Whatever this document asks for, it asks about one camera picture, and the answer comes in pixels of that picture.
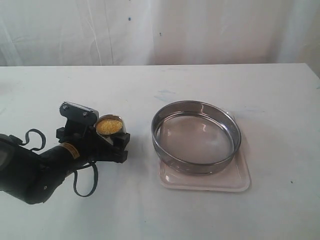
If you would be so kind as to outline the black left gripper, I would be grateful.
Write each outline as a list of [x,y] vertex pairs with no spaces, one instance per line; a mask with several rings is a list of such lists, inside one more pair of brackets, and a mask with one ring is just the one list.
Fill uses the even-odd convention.
[[66,149],[75,160],[124,163],[128,158],[126,147],[129,133],[105,134],[93,126],[68,120],[56,130],[59,146]]

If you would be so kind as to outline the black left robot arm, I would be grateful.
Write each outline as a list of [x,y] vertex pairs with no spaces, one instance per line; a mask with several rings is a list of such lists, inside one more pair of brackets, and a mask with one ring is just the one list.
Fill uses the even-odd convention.
[[46,202],[56,188],[71,174],[74,175],[73,190],[77,190],[78,171],[93,169],[91,196],[99,179],[97,162],[123,163],[127,160],[125,149],[130,141],[129,133],[117,133],[109,143],[96,131],[94,125],[67,120],[57,129],[59,144],[40,154],[38,148],[26,149],[25,141],[14,135],[0,136],[0,190],[29,205]]

